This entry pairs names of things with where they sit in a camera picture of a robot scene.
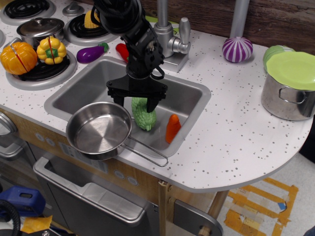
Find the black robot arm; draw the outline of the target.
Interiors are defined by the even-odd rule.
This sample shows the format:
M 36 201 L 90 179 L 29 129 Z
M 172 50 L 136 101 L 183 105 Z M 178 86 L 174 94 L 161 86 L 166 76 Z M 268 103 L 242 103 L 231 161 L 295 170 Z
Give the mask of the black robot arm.
M 111 34 L 118 35 L 129 52 L 126 75 L 107 82 L 108 94 L 123 105 L 125 97 L 147 99 L 147 112 L 152 112 L 166 97 L 163 48 L 157 34 L 145 18 L 138 0 L 96 0 L 100 22 Z

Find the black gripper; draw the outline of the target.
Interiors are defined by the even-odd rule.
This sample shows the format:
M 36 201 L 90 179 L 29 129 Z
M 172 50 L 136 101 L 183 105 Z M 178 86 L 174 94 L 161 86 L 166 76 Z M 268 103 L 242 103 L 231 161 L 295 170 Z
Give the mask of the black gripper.
M 106 83 L 108 95 L 114 103 L 124 107 L 125 97 L 147 98 L 146 111 L 151 113 L 155 110 L 161 99 L 166 97 L 168 86 L 150 77 L 137 80 L 125 75 L 121 78 L 110 80 Z

